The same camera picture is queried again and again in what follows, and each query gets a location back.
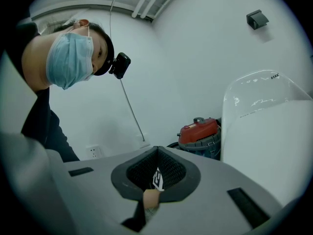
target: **blue face mask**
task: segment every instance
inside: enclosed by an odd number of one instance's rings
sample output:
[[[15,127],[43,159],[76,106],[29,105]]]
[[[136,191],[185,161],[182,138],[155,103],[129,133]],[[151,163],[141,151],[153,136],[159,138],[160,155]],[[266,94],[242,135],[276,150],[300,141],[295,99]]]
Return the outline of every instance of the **blue face mask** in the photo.
[[[51,46],[46,62],[46,75],[51,84],[64,90],[73,84],[88,80],[92,74],[92,37],[75,33],[58,36]]]

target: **wire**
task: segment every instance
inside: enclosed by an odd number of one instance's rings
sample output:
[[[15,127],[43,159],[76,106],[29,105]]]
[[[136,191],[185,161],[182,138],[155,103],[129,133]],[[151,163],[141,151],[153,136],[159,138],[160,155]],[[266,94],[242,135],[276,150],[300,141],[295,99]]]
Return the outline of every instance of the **wire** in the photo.
[[[123,91],[124,91],[126,100],[127,100],[127,102],[128,102],[128,105],[129,105],[129,107],[130,107],[130,109],[131,109],[131,111],[132,111],[133,117],[134,117],[134,119],[135,119],[135,121],[136,121],[136,124],[137,124],[137,126],[138,126],[138,128],[139,128],[139,131],[140,131],[140,133],[141,133],[141,135],[142,135],[142,141],[145,142],[145,137],[144,137],[143,134],[142,134],[141,128],[140,128],[140,126],[139,126],[139,123],[138,123],[138,121],[137,121],[137,119],[136,119],[136,117],[135,117],[135,114],[134,114],[134,111],[133,111],[133,109],[132,109],[132,106],[131,106],[131,104],[130,104],[130,102],[129,102],[129,100],[128,100],[128,97],[127,97],[127,94],[126,94],[126,91],[125,91],[125,88],[124,88],[122,79],[121,79],[120,81],[121,81],[121,85],[122,85],[122,88],[123,88]]]
[[[112,8],[113,8],[113,5],[114,5],[114,2],[115,2],[115,0],[112,1],[111,9],[110,9],[110,38],[111,38],[111,41],[112,41],[112,35],[111,35],[111,12],[112,12]],[[122,88],[123,88],[123,92],[124,92],[124,94],[125,94],[125,97],[126,97],[128,106],[129,106],[129,108],[131,109],[131,112],[132,112],[132,114],[133,114],[133,117],[134,117],[134,119],[135,119],[135,122],[136,122],[136,124],[137,124],[137,126],[138,126],[138,129],[139,129],[141,135],[142,135],[142,141],[145,142],[145,137],[143,136],[143,133],[142,133],[142,131],[141,131],[141,128],[140,128],[140,126],[139,126],[139,123],[138,123],[138,121],[137,121],[137,119],[136,119],[136,116],[135,116],[135,114],[134,114],[133,108],[132,108],[132,106],[131,106],[131,103],[129,102],[129,99],[128,99],[128,96],[127,96],[127,94],[126,94],[126,91],[125,91],[125,88],[124,88],[122,79],[120,79],[120,82],[121,82],[121,85],[122,85]]]

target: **wall-mounted sensor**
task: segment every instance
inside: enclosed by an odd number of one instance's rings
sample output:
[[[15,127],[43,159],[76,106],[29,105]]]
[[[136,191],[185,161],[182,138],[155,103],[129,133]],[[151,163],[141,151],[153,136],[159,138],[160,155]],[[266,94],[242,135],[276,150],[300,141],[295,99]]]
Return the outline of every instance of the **wall-mounted sensor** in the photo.
[[[254,11],[246,16],[246,22],[250,25],[254,30],[265,26],[269,21],[262,14],[261,10]]]

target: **black slot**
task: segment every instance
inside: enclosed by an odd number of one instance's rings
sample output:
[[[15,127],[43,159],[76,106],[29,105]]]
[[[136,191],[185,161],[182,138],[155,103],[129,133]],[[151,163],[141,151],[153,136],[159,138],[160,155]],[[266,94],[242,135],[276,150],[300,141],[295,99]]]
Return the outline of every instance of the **black slot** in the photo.
[[[91,172],[91,171],[93,171],[92,168],[85,167],[85,168],[81,168],[81,169],[77,169],[77,170],[70,170],[69,174],[70,174],[71,177],[75,177],[75,176],[78,176],[78,175],[81,175],[81,174],[85,174],[85,173],[88,173],[88,172]]]
[[[138,201],[134,216],[126,219],[122,222],[122,225],[138,233],[146,225],[145,210],[142,200]]]
[[[228,190],[227,193],[253,229],[269,220],[269,216],[241,188]]]

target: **person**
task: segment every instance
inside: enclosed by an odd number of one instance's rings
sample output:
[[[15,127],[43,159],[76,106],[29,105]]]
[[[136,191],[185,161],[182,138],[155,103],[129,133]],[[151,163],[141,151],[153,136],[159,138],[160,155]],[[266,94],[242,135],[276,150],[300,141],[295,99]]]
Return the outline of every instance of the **person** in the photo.
[[[114,59],[110,37],[86,19],[71,21],[44,36],[38,33],[35,23],[26,23],[16,27],[6,52],[38,97],[22,133],[46,149],[59,152],[63,162],[78,161],[59,126],[59,118],[50,109],[49,87],[55,84],[66,90],[92,75],[105,74]]]

